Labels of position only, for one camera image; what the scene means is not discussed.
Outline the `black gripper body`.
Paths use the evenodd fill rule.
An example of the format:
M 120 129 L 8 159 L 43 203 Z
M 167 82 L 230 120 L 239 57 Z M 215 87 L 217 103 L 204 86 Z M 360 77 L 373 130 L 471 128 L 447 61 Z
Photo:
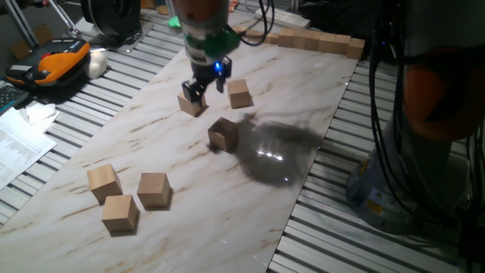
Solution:
M 196 78 L 201 82 L 205 82 L 207 86 L 216 81 L 217 77 L 231 77 L 232 74 L 232 60 L 227 56 L 224 56 L 221 60 L 216 61 L 213 64 L 191 64 L 192 78 Z

